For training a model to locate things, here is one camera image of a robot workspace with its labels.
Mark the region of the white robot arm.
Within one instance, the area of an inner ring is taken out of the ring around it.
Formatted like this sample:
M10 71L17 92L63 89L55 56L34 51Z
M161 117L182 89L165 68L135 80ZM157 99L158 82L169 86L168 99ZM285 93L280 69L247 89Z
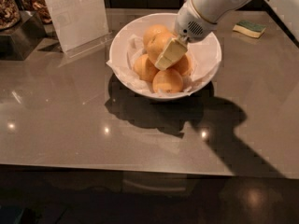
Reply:
M229 11L243 7L251 0L187 0L175 20L176 38L170 38L155 66L165 70L177 63L188 50L188 44L200 42L217 27ZM292 35L299 38L299 0L264 0Z

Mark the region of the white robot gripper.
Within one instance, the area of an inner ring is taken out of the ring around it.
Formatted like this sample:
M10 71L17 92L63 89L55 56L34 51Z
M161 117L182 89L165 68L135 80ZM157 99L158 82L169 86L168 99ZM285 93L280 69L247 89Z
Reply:
M243 7L251 0L187 0L178 11L175 21L176 38L170 38L155 67L166 70L188 51L188 43L205 39L228 12Z

